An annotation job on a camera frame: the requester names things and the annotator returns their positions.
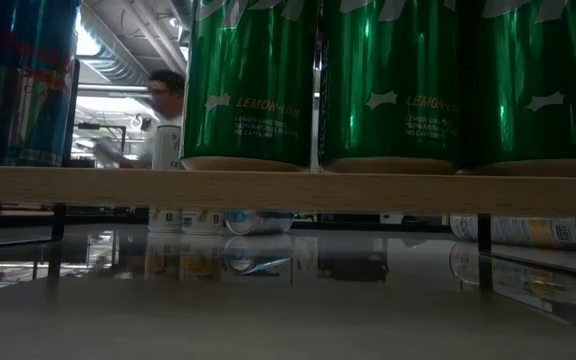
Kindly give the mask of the blue silver Red Bull can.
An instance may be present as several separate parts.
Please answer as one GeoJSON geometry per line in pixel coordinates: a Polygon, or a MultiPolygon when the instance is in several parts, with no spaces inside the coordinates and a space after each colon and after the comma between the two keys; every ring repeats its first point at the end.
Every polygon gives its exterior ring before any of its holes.
{"type": "Polygon", "coordinates": [[[0,0],[0,166],[58,167],[81,0],[0,0]]]}
{"type": "Polygon", "coordinates": [[[252,236],[285,233],[293,220],[287,212],[237,210],[226,213],[225,224],[234,235],[252,236]]]}

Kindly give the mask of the green lemon-lime soda can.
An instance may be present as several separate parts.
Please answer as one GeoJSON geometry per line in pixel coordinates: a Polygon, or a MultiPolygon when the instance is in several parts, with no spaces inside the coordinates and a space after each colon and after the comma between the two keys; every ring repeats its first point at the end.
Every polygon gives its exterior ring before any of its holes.
{"type": "Polygon", "coordinates": [[[195,0],[181,161],[302,171],[312,140],[318,0],[195,0]]]}
{"type": "Polygon", "coordinates": [[[324,170],[456,172],[459,9],[460,0],[324,0],[324,170]]]}
{"type": "Polygon", "coordinates": [[[480,174],[576,177],[576,0],[465,0],[480,174]]]}

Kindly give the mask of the person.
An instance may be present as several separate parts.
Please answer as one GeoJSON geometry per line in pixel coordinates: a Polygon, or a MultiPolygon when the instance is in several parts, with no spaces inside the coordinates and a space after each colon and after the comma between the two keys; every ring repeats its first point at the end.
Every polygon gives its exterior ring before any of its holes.
{"type": "Polygon", "coordinates": [[[150,169],[155,151],[159,125],[180,125],[184,113],[185,77],[177,72],[162,69],[153,71],[146,83],[150,97],[147,104],[158,116],[159,122],[146,132],[143,147],[136,160],[127,159],[104,143],[97,143],[98,155],[113,160],[120,168],[150,169]]]}

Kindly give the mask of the long ceiling light bar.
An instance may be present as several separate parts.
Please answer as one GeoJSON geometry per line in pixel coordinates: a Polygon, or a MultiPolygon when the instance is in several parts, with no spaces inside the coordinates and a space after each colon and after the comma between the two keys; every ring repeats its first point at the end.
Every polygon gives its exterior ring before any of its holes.
{"type": "Polygon", "coordinates": [[[145,86],[111,85],[111,84],[80,84],[78,94],[88,97],[149,97],[149,89],[145,86]]]}

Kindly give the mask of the wooden shelf with black frame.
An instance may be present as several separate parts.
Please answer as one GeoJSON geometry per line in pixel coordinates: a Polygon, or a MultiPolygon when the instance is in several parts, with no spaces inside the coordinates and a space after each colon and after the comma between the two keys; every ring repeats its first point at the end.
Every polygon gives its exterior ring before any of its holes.
{"type": "Polygon", "coordinates": [[[576,178],[0,166],[0,203],[576,216],[576,178]]]}

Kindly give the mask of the black metal frame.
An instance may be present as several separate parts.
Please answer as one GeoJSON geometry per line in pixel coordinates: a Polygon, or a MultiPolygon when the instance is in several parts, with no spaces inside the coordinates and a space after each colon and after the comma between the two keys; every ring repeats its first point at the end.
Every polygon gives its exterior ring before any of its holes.
{"type": "Polygon", "coordinates": [[[121,136],[119,137],[119,146],[115,146],[114,142],[110,138],[92,138],[91,139],[91,148],[95,151],[97,155],[100,155],[109,161],[114,163],[121,163],[124,160],[124,151],[126,145],[126,137],[127,137],[127,128],[125,126],[119,125],[103,125],[97,123],[78,123],[75,124],[75,128],[77,130],[86,130],[86,131],[102,131],[107,130],[112,135],[115,132],[119,132],[121,136]]]}

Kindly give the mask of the silver air duct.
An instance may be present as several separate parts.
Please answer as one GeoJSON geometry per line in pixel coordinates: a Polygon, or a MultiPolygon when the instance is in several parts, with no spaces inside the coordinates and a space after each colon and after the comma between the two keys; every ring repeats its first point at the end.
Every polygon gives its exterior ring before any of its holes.
{"type": "Polygon", "coordinates": [[[141,85],[185,73],[193,0],[81,0],[77,56],[93,83],[141,85]]]}

